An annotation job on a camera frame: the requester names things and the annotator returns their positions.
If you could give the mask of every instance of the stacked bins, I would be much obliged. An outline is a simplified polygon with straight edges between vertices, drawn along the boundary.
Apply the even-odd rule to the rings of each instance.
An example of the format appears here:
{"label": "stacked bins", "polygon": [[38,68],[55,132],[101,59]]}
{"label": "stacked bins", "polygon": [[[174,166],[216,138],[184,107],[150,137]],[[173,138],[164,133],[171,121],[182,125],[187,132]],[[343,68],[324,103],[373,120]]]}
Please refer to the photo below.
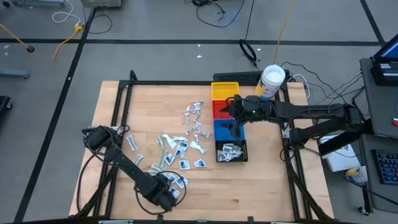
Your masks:
{"label": "stacked bins", "polygon": [[244,137],[243,126],[240,126],[241,135],[239,138],[234,138],[230,130],[225,127],[228,124],[235,122],[234,118],[228,112],[220,111],[227,107],[235,94],[239,94],[239,84],[237,82],[213,82],[211,83],[211,99],[213,100],[213,124],[214,124],[214,139],[216,143],[216,162],[219,161],[217,157],[217,150],[222,150],[224,144],[232,143],[235,146],[242,148],[243,153],[231,159],[229,162],[247,162],[248,149],[246,147],[246,139]]}

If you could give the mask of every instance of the keyboard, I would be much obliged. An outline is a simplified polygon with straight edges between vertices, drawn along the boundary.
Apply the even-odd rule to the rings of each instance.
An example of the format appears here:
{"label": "keyboard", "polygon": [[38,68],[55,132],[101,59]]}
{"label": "keyboard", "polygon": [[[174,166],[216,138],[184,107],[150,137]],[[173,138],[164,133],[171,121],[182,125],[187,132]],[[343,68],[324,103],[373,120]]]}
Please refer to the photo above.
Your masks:
{"label": "keyboard", "polygon": [[382,184],[398,185],[398,150],[372,150]]}

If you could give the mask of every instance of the wooden tabletop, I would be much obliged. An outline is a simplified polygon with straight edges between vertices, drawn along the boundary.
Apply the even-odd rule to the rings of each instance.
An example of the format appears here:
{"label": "wooden tabletop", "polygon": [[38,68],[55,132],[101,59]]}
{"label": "wooden tabletop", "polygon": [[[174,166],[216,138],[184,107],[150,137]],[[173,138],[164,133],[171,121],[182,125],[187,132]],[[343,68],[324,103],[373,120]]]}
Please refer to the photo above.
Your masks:
{"label": "wooden tabletop", "polygon": [[[109,126],[113,113],[118,82],[103,82],[93,118],[93,125]],[[240,95],[254,93],[253,86],[241,86]],[[306,105],[305,90],[302,83],[289,83],[289,96],[293,104]],[[200,136],[202,146],[207,150],[204,155],[193,148],[188,148],[183,159],[190,161],[190,170],[180,170],[176,159],[167,170],[184,175],[189,183],[185,200],[172,212],[164,215],[165,220],[224,220],[245,221],[253,216],[256,221],[293,221],[292,203],[284,162],[279,159],[282,140],[278,125],[269,122],[257,122],[244,125],[248,147],[248,162],[221,164],[215,161],[215,140],[213,136],[213,117],[211,110],[211,86],[183,85],[134,85],[129,107],[127,124],[131,130],[125,136],[134,135],[139,149],[132,152],[124,139],[123,153],[132,161],[138,154],[145,158],[139,164],[144,171],[149,171],[152,164],[158,164],[163,152],[156,143],[157,136],[185,136],[185,131],[192,127],[186,124],[184,113],[188,105],[203,100],[201,129],[211,133],[210,138]],[[309,119],[296,120],[296,127],[311,126]],[[165,142],[166,150],[174,153]],[[308,148],[318,150],[317,143],[309,140]],[[301,151],[307,189],[325,213],[333,217],[325,176],[318,155]],[[91,156],[86,150],[82,165]],[[195,168],[193,162],[203,158],[206,168]],[[83,174],[81,185],[81,207],[90,199],[98,186],[102,163],[93,159]],[[156,219],[140,209],[133,190],[134,181],[119,171],[114,202],[111,212],[113,219]],[[298,192],[298,204],[301,217],[305,217],[301,194]],[[108,193],[103,194],[100,214],[104,213]],[[140,196],[143,206],[152,211],[161,209],[150,204]],[[76,193],[70,214],[76,214]]]}

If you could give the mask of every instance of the concrete floor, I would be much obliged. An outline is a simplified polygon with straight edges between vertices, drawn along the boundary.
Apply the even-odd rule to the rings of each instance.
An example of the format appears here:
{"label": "concrete floor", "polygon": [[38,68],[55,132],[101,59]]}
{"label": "concrete floor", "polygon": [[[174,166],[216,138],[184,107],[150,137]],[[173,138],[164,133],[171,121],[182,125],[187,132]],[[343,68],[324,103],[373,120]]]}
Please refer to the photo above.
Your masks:
{"label": "concrete floor", "polygon": [[[82,16],[80,1],[71,0],[75,14]],[[107,14],[113,28],[105,34],[90,34],[89,40],[237,40],[243,38],[249,19],[251,0],[244,3],[236,20],[226,28],[215,28],[198,21],[195,7],[183,0],[124,1],[121,9],[99,10]],[[249,27],[248,40],[277,40],[289,0],[257,0]],[[398,33],[395,0],[366,0],[384,40]],[[241,1],[222,1],[227,22],[238,10]],[[51,39],[64,39],[73,32],[74,18],[56,24],[51,15],[67,8],[0,7],[0,21],[21,38],[45,39],[32,44],[37,52],[51,55],[56,44]],[[217,22],[217,10],[201,9],[207,21]],[[109,21],[94,20],[91,31],[107,29]],[[65,44],[55,60],[28,54],[19,44],[7,43],[7,34],[0,31],[0,67],[30,71],[28,80],[0,77],[0,95],[12,97],[14,109],[0,128],[0,223],[12,222],[32,173],[55,106],[60,97],[77,44]],[[370,57],[379,47],[360,0],[299,0],[286,27],[283,40],[304,41],[282,45],[277,63],[301,63],[317,72],[333,88],[359,74],[359,59]],[[365,42],[372,46],[338,46],[347,41]],[[256,70],[244,57],[237,44],[85,44],[68,91],[37,185],[24,221],[66,217],[83,157],[80,129],[90,125],[103,80],[127,79],[134,69],[140,80],[211,80],[214,73]],[[275,45],[253,45],[259,67],[272,63]],[[314,75],[300,67],[286,66],[308,82],[322,85]],[[362,86],[355,83],[347,91]],[[321,89],[310,86],[310,103],[324,96]],[[367,112],[366,97],[358,98],[360,108]],[[359,214],[363,206],[362,192],[357,187],[326,173],[335,217],[346,222],[393,223],[398,215],[375,211],[368,217]]]}

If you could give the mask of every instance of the yellow bin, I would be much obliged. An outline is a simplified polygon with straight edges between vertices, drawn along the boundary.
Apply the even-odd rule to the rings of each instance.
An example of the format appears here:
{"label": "yellow bin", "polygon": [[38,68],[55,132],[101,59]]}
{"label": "yellow bin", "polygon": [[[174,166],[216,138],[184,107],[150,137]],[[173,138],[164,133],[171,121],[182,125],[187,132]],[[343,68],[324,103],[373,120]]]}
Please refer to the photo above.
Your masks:
{"label": "yellow bin", "polygon": [[225,100],[239,94],[239,84],[237,82],[213,82],[211,83],[211,99]]}

